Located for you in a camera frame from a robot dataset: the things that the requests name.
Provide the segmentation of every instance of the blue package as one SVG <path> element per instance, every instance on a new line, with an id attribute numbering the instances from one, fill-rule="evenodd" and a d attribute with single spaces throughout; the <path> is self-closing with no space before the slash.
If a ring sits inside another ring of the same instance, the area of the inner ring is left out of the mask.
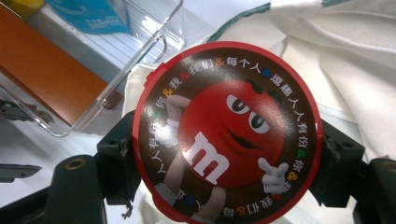
<path id="1" fill-rule="evenodd" d="M 46 0 L 63 20 L 81 32 L 93 35 L 130 33 L 128 14 L 121 1 Z"/>

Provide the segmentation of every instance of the white cloth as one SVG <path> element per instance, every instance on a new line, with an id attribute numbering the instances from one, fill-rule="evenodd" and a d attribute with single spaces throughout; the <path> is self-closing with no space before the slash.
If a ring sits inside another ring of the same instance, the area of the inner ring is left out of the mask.
<path id="1" fill-rule="evenodd" d="M 335 2 L 343 3 L 332 6 Z M 273 0 L 269 11 L 240 19 L 219 40 L 247 42 L 289 63 L 313 93 L 321 116 L 342 120 L 339 128 L 366 147 L 364 159 L 369 161 L 386 155 L 396 160 L 394 36 L 396 2 L 392 0 Z M 138 65 L 129 75 L 125 111 L 135 108 L 142 90 L 136 84 L 142 84 L 139 78 L 152 69 Z M 140 190 L 144 200 L 150 200 L 144 185 Z M 354 204 L 351 199 L 346 209 L 318 207 L 306 193 L 276 223 L 351 223 Z M 146 223 L 154 210 L 135 211 L 139 223 Z M 171 223 L 157 215 L 155 222 Z"/>

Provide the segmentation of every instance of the cartoon character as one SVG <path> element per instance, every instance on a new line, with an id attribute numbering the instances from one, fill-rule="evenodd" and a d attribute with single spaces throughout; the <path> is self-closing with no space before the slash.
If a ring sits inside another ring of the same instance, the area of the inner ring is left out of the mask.
<path id="1" fill-rule="evenodd" d="M 221 213 L 226 189 L 260 180 L 265 193 L 282 193 L 289 166 L 272 164 L 284 144 L 284 120 L 274 98 L 256 83 L 223 81 L 191 100 L 171 95 L 166 111 L 167 126 L 155 135 L 166 147 L 177 144 L 178 153 L 156 190 L 169 204 L 177 200 L 186 169 L 213 186 L 209 200 L 192 216 L 204 223 Z"/>

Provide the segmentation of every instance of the transparent plastic tray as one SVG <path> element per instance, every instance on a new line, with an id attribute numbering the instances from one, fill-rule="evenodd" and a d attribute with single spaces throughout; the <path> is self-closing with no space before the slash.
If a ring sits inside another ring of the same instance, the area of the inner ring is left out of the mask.
<path id="1" fill-rule="evenodd" d="M 183 0 L 125 0 L 132 32 L 109 35 L 83 34 L 44 5 L 26 22 L 108 85 L 71 125 L 1 73 L 0 99 L 17 104 L 54 136 L 81 131 L 99 112 L 116 107 L 114 93 L 123 95 L 125 78 L 136 64 L 160 63 L 181 51 L 185 44 L 178 13 L 182 4 Z M 43 112 L 50 119 L 43 118 Z"/>

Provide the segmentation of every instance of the round tin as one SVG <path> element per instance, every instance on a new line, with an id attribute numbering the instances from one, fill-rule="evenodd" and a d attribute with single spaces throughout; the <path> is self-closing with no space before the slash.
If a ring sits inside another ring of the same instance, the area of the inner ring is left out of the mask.
<path id="1" fill-rule="evenodd" d="M 156 206 L 176 221 L 271 222 L 309 189 L 322 128 L 300 76 L 273 53 L 215 42 L 148 76 L 133 147 Z"/>

